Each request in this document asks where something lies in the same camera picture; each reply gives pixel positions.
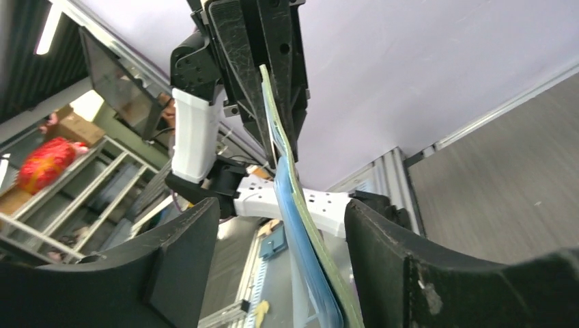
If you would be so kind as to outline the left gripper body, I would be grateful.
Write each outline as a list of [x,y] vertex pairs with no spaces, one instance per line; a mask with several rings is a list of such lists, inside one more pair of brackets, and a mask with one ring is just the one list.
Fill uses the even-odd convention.
[[195,24],[195,31],[199,31],[203,36],[211,36],[210,21],[204,7],[205,2],[204,0],[187,0],[192,12],[190,17]]

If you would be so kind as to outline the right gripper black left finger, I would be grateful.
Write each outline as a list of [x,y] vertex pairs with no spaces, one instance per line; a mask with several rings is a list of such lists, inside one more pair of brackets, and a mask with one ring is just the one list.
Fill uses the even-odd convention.
[[219,215],[208,198],[76,264],[2,264],[1,326],[196,327]]

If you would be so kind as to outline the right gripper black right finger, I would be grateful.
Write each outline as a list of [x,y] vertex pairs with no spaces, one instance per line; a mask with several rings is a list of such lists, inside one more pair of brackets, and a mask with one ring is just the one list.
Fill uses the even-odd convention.
[[578,250],[517,264],[447,249],[358,200],[346,241],[366,327],[577,327]]

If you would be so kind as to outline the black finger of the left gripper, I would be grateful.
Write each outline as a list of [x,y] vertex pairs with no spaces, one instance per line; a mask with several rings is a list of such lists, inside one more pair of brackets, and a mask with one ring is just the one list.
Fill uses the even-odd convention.
[[243,127],[264,149],[268,166],[277,167],[268,129],[261,79],[253,61],[240,1],[209,1],[204,5],[218,52],[224,57],[227,78],[240,105]]
[[241,1],[254,67],[266,65],[277,112],[292,151],[309,99],[298,9],[304,1]]

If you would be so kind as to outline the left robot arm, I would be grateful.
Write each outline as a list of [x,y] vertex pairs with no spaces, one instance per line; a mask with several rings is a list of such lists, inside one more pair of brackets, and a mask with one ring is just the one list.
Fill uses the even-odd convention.
[[274,185],[216,153],[222,105],[241,112],[245,129],[277,167],[297,157],[308,95],[298,1],[191,1],[197,28],[171,54],[175,145],[168,187],[191,203],[215,198],[221,217],[283,219],[296,192]]

